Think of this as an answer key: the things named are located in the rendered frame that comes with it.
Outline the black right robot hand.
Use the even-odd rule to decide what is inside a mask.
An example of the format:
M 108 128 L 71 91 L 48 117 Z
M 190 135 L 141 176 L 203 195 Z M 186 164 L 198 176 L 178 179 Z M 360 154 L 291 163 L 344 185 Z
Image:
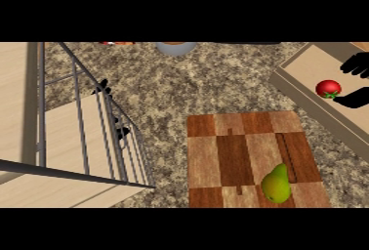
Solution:
M 339 66 L 342 73 L 358 75 L 369 80 L 369 52 L 354 54 Z M 360 108 L 369 104 L 369 86 L 361 87 L 342 97 L 335 97 L 333 101 L 348 108 Z

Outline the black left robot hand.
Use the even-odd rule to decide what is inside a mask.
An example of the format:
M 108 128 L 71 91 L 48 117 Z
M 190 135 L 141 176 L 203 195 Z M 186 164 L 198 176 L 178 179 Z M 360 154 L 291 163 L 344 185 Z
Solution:
M 108 80 L 106 79 L 103 79 L 99 82 L 99 88 L 96 90 L 93 90 L 91 93 L 94 94 L 96 92 L 100 92 L 100 91 L 105 91 L 108 97 L 112 97 L 110 88 L 108 87 Z M 121 126 L 116 129 L 116 137 L 118 137 L 118 139 L 122 139 L 128 134 L 130 134 L 130 129 L 127 127 Z

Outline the red tomato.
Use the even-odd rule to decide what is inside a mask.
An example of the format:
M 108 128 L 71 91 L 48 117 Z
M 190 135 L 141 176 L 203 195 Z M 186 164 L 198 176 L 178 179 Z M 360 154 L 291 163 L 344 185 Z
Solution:
M 341 86 L 335 80 L 323 80 L 316 85 L 316 93 L 325 99 L 333 99 L 341 92 Z

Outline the cardboard box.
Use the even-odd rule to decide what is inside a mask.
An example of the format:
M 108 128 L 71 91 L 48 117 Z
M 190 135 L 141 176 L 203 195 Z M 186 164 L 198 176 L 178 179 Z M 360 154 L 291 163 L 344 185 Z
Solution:
M 369 163 L 369 105 L 351 109 L 316 93 L 323 80 L 339 83 L 342 95 L 369 87 L 369 79 L 339 71 L 344 61 L 360 52 L 350 42 L 307 43 L 276 68 L 270 82 Z

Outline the checkered wooden cutting board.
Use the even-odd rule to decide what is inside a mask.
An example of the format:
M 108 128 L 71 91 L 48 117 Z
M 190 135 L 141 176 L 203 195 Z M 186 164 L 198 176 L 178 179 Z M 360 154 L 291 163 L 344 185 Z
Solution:
M 273 203 L 261 191 L 264 176 L 286 165 L 291 196 Z M 292 111 L 187 117 L 189 206 L 327 207 L 320 172 L 299 118 Z

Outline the red and orange object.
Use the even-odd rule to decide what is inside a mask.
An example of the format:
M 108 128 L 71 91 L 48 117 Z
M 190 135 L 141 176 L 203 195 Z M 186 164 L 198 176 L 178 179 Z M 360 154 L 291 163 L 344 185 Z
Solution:
M 109 46 L 112 46 L 112 45 L 134 45 L 136 44 L 136 42 L 106 42 L 106 41 L 97 42 L 97 43 L 102 45 L 109 45 Z

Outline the grey bowl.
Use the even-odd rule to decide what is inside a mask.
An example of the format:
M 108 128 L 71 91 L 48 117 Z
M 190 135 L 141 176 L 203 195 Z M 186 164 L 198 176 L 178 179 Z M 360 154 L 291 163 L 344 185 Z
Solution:
M 186 55 L 196 47 L 195 42 L 181 42 L 181 43 L 155 43 L 156 49 L 170 56 L 183 56 Z

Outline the green mango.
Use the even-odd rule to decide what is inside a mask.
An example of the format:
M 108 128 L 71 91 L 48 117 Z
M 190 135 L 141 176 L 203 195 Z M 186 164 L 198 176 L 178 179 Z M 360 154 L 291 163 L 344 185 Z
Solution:
M 280 163 L 261 181 L 263 194 L 270 202 L 283 203 L 291 196 L 286 165 Z

